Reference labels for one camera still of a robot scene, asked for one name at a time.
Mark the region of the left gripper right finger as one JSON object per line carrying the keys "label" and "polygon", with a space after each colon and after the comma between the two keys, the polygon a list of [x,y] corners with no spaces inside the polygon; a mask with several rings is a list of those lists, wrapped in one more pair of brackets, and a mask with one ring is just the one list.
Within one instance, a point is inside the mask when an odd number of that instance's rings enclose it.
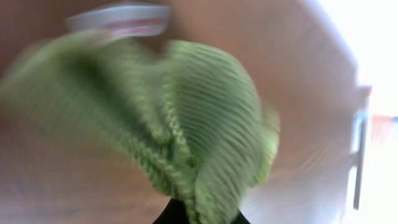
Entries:
{"label": "left gripper right finger", "polygon": [[231,224],[251,224],[250,221],[239,210],[236,217],[233,218]]}

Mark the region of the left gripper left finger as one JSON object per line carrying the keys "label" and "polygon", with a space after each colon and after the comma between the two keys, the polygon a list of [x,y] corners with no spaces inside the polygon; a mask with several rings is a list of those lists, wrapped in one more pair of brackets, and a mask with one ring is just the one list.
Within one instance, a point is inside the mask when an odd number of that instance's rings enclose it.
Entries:
{"label": "left gripper left finger", "polygon": [[153,224],[190,224],[185,204],[180,200],[171,198]]}

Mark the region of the green microfiber cloth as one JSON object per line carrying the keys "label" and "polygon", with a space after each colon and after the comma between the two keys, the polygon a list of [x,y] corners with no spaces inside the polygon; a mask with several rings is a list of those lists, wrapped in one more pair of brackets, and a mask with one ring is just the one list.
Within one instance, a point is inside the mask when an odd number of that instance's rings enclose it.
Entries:
{"label": "green microfiber cloth", "polygon": [[280,119],[231,54],[169,40],[168,6],[112,4],[71,16],[68,34],[27,50],[1,81],[1,103],[61,138],[111,142],[189,223],[232,223],[269,178]]}

